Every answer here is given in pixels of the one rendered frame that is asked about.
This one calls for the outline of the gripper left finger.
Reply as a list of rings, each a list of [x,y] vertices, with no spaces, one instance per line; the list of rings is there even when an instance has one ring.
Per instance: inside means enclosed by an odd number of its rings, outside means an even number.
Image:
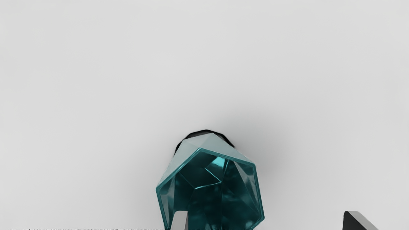
[[[189,230],[188,211],[176,211],[171,225],[171,230]]]

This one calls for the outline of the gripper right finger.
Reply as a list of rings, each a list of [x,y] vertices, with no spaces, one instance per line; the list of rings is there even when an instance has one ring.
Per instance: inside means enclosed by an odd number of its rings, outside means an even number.
[[[342,230],[379,230],[358,211],[345,211]]]

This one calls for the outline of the teal faceted mug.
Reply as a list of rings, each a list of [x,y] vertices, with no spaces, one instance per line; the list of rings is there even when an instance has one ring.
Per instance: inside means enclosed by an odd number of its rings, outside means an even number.
[[[265,219],[255,164],[215,131],[187,135],[155,191],[165,230],[178,211],[187,230],[254,230]]]

